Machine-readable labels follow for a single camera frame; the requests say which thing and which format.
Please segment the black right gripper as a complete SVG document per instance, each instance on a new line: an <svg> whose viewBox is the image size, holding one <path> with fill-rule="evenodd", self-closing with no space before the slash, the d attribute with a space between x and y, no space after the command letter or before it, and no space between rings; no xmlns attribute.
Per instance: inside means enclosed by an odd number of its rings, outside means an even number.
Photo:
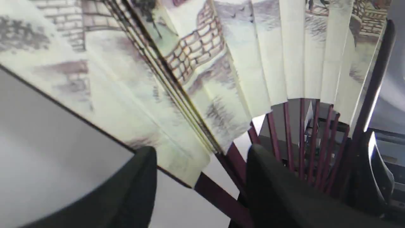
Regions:
<svg viewBox="0 0 405 228"><path fill-rule="evenodd" d="M359 141L348 140L336 160L345 174L349 205L338 204L338 217L360 213L404 222L404 134L370 128Z"/></svg>

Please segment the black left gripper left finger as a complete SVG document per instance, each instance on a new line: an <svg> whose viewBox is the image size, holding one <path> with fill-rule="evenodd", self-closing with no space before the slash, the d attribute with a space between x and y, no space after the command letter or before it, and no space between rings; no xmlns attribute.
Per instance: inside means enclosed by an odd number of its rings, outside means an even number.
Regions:
<svg viewBox="0 0 405 228"><path fill-rule="evenodd" d="M147 228L157 192L157 154L145 146L113 176L74 203L25 228Z"/></svg>

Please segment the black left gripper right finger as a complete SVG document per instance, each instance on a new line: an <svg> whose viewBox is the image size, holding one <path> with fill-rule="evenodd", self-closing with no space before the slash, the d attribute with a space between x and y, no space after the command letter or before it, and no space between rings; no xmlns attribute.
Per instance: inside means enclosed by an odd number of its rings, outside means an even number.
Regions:
<svg viewBox="0 0 405 228"><path fill-rule="evenodd" d="M247 154L247 200L256 228L398 228L300 180L259 144Z"/></svg>

